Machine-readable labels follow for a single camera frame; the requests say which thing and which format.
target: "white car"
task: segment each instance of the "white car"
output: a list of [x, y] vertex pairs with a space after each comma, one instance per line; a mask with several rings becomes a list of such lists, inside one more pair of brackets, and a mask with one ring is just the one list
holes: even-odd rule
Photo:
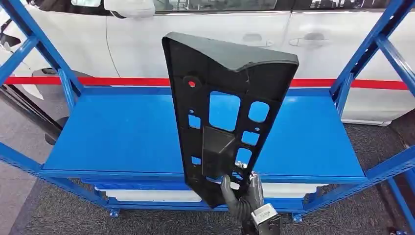
[[[327, 86], [337, 78], [389, 2], [154, 0], [153, 15], [151, 8], [143, 14], [143, 7], [136, 4], [146, 0], [118, 0], [116, 6], [109, 4], [111, 0], [72, 1], [94, 3], [90, 7], [68, 0], [24, 3], [69, 66], [84, 76], [166, 79], [161, 38], [176, 31], [294, 53], [300, 60], [293, 82], [297, 86]], [[8, 16], [0, 13], [0, 23], [7, 23]], [[409, 65], [415, 64], [414, 21], [415, 13], [410, 12], [390, 37]], [[0, 63], [19, 47], [16, 42], [25, 40], [10, 21], [2, 33], [10, 45], [1, 41]], [[54, 73], [48, 68], [33, 50], [14, 75]], [[415, 98], [381, 52], [357, 79], [343, 112], [344, 122], [387, 125], [415, 108]], [[25, 85], [25, 89], [42, 98], [35, 86]]]

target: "car window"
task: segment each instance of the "car window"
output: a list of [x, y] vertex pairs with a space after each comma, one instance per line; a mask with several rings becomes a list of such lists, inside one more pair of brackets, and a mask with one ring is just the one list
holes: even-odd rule
[[293, 10], [382, 9], [390, 0], [296, 0]]
[[280, 0], [153, 0], [157, 11], [264, 11], [278, 9]]

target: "red dot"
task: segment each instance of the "red dot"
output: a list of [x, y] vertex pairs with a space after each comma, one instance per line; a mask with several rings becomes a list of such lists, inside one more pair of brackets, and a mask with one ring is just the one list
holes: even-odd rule
[[194, 83], [194, 82], [192, 82], [192, 81], [189, 81], [189, 82], [188, 82], [188, 84], [189, 84], [189, 86], [190, 86], [191, 88], [193, 88], [193, 87], [195, 87], [195, 86], [196, 86], [196, 83]]

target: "black plastic bracket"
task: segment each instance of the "black plastic bracket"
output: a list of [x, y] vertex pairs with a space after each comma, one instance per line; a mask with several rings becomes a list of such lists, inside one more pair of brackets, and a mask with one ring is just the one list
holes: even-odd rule
[[[299, 65], [296, 55], [249, 47], [181, 33], [162, 40], [169, 72], [182, 151], [185, 182], [211, 207], [224, 204], [220, 185], [213, 182], [227, 174], [244, 195], [249, 176], [273, 126], [282, 100]], [[235, 129], [209, 122], [210, 93], [219, 91], [240, 99]], [[255, 101], [269, 106], [263, 122], [248, 117]], [[200, 119], [200, 128], [189, 125], [188, 115]], [[255, 145], [243, 142], [244, 131], [259, 134]], [[235, 165], [239, 148], [252, 152], [245, 169]], [[191, 158], [201, 159], [193, 164]]]

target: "red wall stripe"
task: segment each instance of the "red wall stripe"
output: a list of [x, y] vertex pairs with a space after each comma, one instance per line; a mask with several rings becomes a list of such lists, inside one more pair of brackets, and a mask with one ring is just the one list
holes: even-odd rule
[[[129, 77], [80, 77], [80, 82], [86, 86], [170, 86], [168, 78], [129, 78]], [[295, 78], [291, 87], [330, 87], [335, 79], [324, 78]], [[60, 85], [59, 77], [9, 77], [5, 84], [36, 84], [36, 85]], [[379, 80], [354, 80], [351, 84], [354, 88], [407, 90], [408, 87], [402, 81]]]

